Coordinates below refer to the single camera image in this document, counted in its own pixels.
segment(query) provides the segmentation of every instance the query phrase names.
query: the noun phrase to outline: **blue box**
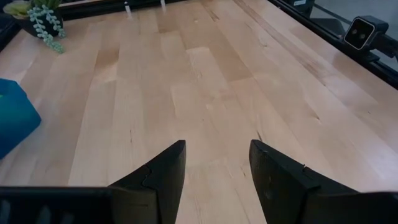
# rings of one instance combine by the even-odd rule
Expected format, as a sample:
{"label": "blue box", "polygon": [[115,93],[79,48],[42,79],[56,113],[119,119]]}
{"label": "blue box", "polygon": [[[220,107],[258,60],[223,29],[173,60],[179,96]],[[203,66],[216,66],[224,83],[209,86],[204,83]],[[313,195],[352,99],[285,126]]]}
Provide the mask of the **blue box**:
{"label": "blue box", "polygon": [[0,78],[0,159],[41,122],[39,114],[17,82]]}

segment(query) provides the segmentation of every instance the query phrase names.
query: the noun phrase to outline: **wood grain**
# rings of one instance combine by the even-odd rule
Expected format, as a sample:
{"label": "wood grain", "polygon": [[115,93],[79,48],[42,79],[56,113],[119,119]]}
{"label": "wood grain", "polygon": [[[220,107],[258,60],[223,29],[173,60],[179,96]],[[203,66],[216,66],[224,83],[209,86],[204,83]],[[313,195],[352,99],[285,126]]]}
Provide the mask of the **wood grain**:
{"label": "wood grain", "polygon": [[65,22],[57,55],[21,31],[0,53],[42,124],[2,185],[108,185],[178,139],[177,223],[265,223],[261,139],[360,191],[398,189],[398,91],[263,0],[192,0]]}

